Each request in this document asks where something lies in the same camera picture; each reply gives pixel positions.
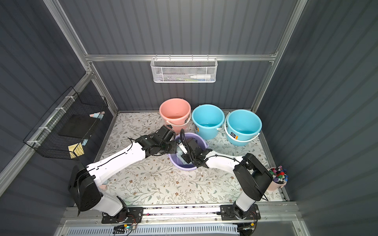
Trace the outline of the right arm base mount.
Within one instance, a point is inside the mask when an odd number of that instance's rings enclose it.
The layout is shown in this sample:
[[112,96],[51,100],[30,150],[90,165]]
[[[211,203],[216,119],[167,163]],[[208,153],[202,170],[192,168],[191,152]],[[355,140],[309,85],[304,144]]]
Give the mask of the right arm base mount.
[[260,220],[258,206],[253,204],[247,211],[241,210],[237,205],[221,205],[217,215],[221,216],[223,221],[231,220]]

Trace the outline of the pink cup of markers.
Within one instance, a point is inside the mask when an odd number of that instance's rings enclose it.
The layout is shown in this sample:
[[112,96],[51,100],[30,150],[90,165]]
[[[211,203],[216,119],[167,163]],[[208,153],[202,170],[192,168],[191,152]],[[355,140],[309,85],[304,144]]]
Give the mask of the pink cup of markers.
[[282,166],[271,167],[268,169],[269,173],[272,175],[273,180],[268,186],[268,191],[275,191],[277,189],[283,188],[288,181],[288,175],[285,168]]

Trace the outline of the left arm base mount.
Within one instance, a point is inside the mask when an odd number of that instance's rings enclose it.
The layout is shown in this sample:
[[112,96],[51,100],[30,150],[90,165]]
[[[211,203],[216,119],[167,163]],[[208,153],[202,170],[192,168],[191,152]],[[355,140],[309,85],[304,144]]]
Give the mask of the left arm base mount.
[[138,223],[143,217],[143,207],[129,207],[127,210],[122,209],[115,216],[102,213],[102,224],[121,224],[121,223]]

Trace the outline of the white bottle in basket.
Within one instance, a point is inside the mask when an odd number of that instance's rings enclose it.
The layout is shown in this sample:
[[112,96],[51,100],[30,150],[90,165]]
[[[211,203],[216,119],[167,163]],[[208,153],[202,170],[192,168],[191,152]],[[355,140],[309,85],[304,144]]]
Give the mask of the white bottle in basket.
[[196,74],[196,75],[191,75],[190,78],[194,80],[206,81],[206,80],[211,79],[211,75],[210,74]]

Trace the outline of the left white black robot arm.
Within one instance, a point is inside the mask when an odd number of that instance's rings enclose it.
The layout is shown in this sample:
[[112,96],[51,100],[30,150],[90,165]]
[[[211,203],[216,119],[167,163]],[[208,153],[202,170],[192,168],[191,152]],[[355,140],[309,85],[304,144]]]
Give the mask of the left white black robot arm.
[[116,221],[126,220],[131,214],[121,197],[113,197],[101,190],[110,177],[149,156],[176,152],[176,133],[171,125],[158,131],[131,139],[131,144],[108,158],[89,165],[74,166],[68,190],[78,208],[78,214],[98,210]]

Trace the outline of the teal plastic bucket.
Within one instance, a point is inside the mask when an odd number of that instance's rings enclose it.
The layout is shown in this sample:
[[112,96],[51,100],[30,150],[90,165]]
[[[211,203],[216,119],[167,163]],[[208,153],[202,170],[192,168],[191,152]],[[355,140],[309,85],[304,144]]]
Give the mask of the teal plastic bucket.
[[231,144],[242,147],[260,135],[262,121],[255,113],[239,109],[227,114],[224,130]]
[[225,114],[215,105],[203,104],[193,110],[192,120],[196,134],[204,140],[210,140],[217,136],[225,121]]

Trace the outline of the yellow sticky note pad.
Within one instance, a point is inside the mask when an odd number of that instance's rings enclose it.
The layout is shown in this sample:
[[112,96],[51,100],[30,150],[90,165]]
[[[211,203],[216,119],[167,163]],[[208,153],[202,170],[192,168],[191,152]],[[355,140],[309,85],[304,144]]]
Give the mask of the yellow sticky note pad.
[[69,155],[71,159],[84,155],[84,149],[82,143],[76,143],[68,146]]

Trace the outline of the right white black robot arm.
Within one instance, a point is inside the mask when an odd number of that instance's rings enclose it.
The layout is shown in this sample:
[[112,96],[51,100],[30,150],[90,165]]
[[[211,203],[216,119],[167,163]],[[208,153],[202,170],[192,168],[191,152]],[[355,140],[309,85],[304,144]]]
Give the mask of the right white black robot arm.
[[185,162],[197,168],[213,168],[234,174],[242,188],[241,194],[233,204],[235,214],[239,218],[243,218],[243,214],[264,197],[273,177],[253,154],[229,156],[210,148],[202,149],[193,138],[186,137],[183,129],[180,131],[179,140],[185,149]]

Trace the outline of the pink plastic bucket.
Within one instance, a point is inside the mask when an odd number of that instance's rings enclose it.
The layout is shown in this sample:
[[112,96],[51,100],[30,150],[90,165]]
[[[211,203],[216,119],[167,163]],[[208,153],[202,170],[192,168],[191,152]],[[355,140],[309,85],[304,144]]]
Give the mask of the pink plastic bucket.
[[166,125],[171,125],[178,135],[181,129],[185,130],[191,120],[192,108],[189,102],[182,98],[171,98],[159,107],[160,116]]

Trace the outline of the purple plastic bucket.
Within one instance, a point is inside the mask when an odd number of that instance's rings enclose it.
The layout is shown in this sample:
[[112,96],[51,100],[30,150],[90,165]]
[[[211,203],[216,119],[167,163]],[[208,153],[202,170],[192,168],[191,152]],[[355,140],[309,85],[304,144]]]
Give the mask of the purple plastic bucket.
[[[198,145],[202,149],[209,148],[209,145],[206,143],[206,141],[195,133],[185,133],[185,137],[186,137],[186,139],[189,139],[189,138],[195,139],[196,142],[198,143]],[[171,160],[171,162],[173,163],[173,165],[175,165],[177,168],[179,168],[181,170],[193,171],[193,170],[197,169],[196,166],[194,166],[193,164],[187,163],[181,157],[179,157],[176,153],[168,154],[168,157]]]

